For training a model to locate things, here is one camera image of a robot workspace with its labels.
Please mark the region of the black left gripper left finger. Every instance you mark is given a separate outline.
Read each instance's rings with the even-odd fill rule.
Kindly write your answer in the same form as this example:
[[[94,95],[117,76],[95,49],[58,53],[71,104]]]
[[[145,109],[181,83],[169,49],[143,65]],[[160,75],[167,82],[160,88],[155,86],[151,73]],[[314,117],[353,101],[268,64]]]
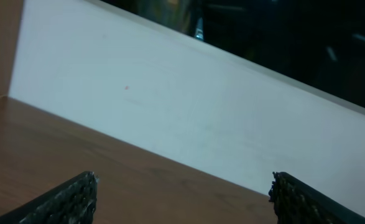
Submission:
[[[26,204],[0,216],[0,224],[92,224],[98,178],[84,171]]]

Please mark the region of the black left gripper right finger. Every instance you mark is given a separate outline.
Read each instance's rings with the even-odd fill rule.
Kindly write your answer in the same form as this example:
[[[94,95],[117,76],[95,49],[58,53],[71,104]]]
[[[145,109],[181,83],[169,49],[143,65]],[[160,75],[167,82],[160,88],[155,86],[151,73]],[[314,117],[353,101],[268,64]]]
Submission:
[[[365,224],[365,217],[286,172],[273,172],[269,190],[278,224]]]

